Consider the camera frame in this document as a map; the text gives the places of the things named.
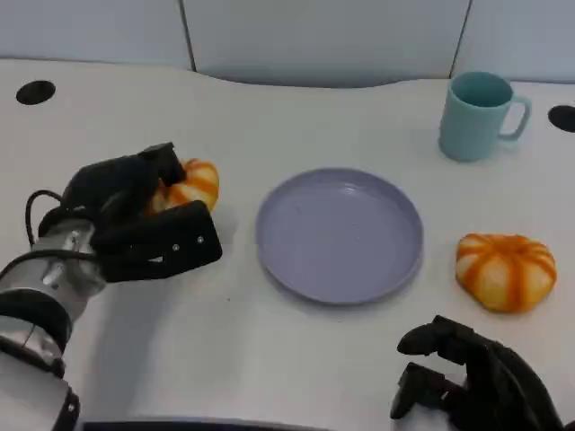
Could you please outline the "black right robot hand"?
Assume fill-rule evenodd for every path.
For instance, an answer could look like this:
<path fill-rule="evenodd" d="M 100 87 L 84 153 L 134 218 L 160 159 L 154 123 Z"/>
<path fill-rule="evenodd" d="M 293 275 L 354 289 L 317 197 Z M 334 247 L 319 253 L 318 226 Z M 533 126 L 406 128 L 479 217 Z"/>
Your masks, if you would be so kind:
<path fill-rule="evenodd" d="M 472 328 L 437 315 L 407 332 L 397 350 L 409 356 L 436 354 L 463 365 L 465 384 L 413 362 L 398 382 L 390 418 L 420 405 L 440 410 L 456 430 L 572 430 L 564 424 L 542 380 L 513 349 Z"/>

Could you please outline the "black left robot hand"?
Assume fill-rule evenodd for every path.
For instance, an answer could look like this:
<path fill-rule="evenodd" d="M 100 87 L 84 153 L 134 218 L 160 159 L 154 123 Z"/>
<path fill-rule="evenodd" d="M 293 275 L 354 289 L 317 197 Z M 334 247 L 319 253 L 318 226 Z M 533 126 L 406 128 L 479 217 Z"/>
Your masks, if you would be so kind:
<path fill-rule="evenodd" d="M 160 186 L 183 180 L 171 143 L 81 168 L 66 186 L 65 209 L 88 216 L 90 246 L 109 283 L 163 279 L 218 261 L 223 250 L 199 199 L 147 212 Z"/>

